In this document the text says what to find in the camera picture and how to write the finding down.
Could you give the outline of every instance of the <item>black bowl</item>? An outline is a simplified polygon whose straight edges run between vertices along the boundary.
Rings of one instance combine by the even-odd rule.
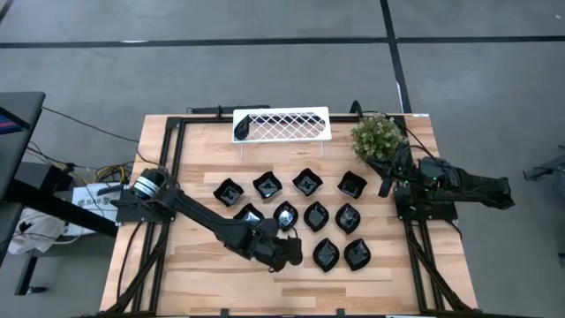
[[[283,189],[281,181],[275,178],[275,174],[273,174],[272,171],[266,172],[259,178],[253,180],[253,186],[259,191],[263,199],[270,198],[277,191]]]
[[[324,273],[328,273],[339,260],[339,250],[329,238],[324,238],[313,252],[314,262]]]
[[[259,212],[251,203],[247,203],[239,213],[237,213],[234,217],[236,220],[245,220],[246,222],[258,225],[265,217],[262,213]]]
[[[222,182],[220,187],[214,191],[214,197],[226,207],[231,207],[243,193],[244,189],[241,186],[233,182],[231,178],[227,178]]]
[[[285,201],[276,208],[273,218],[278,222],[282,231],[288,231],[298,221],[298,211],[288,201]]]
[[[302,170],[298,177],[292,180],[292,183],[306,196],[314,193],[323,184],[321,178],[316,176],[309,168]]]
[[[362,269],[371,260],[371,251],[362,238],[349,243],[343,254],[345,261],[353,271]]]
[[[361,196],[363,188],[367,185],[367,182],[351,171],[345,172],[343,175],[342,182],[337,186],[343,193],[352,196],[357,199]]]
[[[337,211],[335,222],[346,234],[351,234],[361,223],[361,215],[349,203],[345,203]]]
[[[304,222],[315,232],[321,230],[328,222],[328,219],[328,211],[318,201],[310,205],[304,213]]]

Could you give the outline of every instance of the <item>green leaves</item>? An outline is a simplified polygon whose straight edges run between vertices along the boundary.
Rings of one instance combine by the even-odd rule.
[[[361,160],[369,157],[390,158],[396,146],[404,140],[395,123],[384,117],[364,118],[357,128],[351,130],[352,149]]]

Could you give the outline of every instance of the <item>concrete floor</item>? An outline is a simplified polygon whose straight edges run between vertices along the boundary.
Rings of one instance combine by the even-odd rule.
[[[565,34],[558,0],[389,2],[397,36]],[[16,0],[0,42],[385,36],[382,21],[376,0]],[[511,210],[459,205],[479,306],[562,317],[565,270],[557,253],[565,251],[565,198],[558,179],[526,183],[522,170],[558,155],[565,143],[565,43],[399,49],[412,109],[431,114],[442,156],[471,173],[510,178]],[[365,109],[400,111],[387,44],[0,49],[0,90],[45,91],[45,106],[133,138],[146,114],[186,107],[267,103],[343,112],[358,99]],[[126,162],[135,152],[131,143],[50,113],[33,140],[48,155],[84,165]],[[12,296],[23,258],[8,257],[0,269],[0,315],[96,311],[111,245],[93,246],[102,246],[94,256],[41,259],[33,284],[52,288],[44,295]]]

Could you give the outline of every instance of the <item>wooden table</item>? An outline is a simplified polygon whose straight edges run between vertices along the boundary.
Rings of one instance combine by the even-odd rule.
[[[405,118],[408,128],[438,155],[430,118],[412,115]],[[165,121],[166,116],[146,117],[139,151],[147,160],[159,161]],[[403,224],[396,217],[393,198],[383,199],[377,195],[380,177],[357,161],[350,149],[350,130],[355,125],[332,124],[333,139],[325,144],[324,156],[319,142],[256,144],[245,145],[242,160],[239,146],[231,143],[231,124],[189,124],[178,177],[185,192],[225,217],[233,217],[249,202],[266,216],[271,216],[279,204],[288,200],[301,213],[296,228],[303,240],[305,257],[299,266],[287,264],[283,271],[269,274],[265,265],[228,251],[210,231],[186,217],[178,217],[171,225],[157,314],[218,315],[221,308],[228,308],[233,314],[335,314],[336,308],[344,308],[347,314],[417,313]],[[171,140],[176,140],[175,132]],[[171,142],[168,165],[172,162],[173,145],[174,141]],[[423,156],[419,150],[413,154]],[[137,158],[132,179],[146,167],[150,164]],[[305,168],[312,169],[324,181],[315,195],[308,198],[291,183]],[[270,170],[281,180],[283,190],[265,203],[253,188],[252,181]],[[358,200],[337,188],[347,170],[368,181]],[[226,178],[232,178],[245,190],[243,199],[231,208],[225,208],[212,194]],[[317,233],[313,233],[302,218],[305,209],[315,201],[330,213],[330,221]],[[336,226],[334,219],[336,211],[345,202],[362,215],[361,224],[349,236]],[[117,235],[102,310],[116,301],[117,278],[134,226],[122,226]],[[477,303],[459,235],[442,221],[429,222],[428,226],[438,270],[461,299],[475,307]],[[159,232],[157,228],[154,242]],[[138,269],[144,233],[145,225],[133,240],[123,290]],[[314,247],[324,238],[330,238],[342,252],[352,240],[364,239],[373,255],[371,262],[365,268],[351,272],[342,257],[335,268],[324,274],[312,258]],[[422,272],[427,304],[433,307],[429,278],[423,268]],[[152,275],[150,273],[146,280],[142,309],[148,307]]]

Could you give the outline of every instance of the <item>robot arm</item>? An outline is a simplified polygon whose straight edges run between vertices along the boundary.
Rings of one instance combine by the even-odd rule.
[[[514,205],[507,178],[474,176],[445,160],[429,156],[419,160],[417,167],[411,160],[410,148],[401,143],[392,160],[367,160],[382,177],[379,196],[387,197],[393,181],[398,181],[421,194],[425,201],[480,202],[498,209]]]
[[[223,218],[186,195],[164,170],[145,169],[131,191],[134,202],[125,204],[135,204],[152,213],[179,212],[213,232],[230,251],[248,260],[254,257],[273,271],[283,269],[287,261],[292,265],[302,262],[300,238],[278,238],[276,220],[265,219],[254,225],[244,220]]]

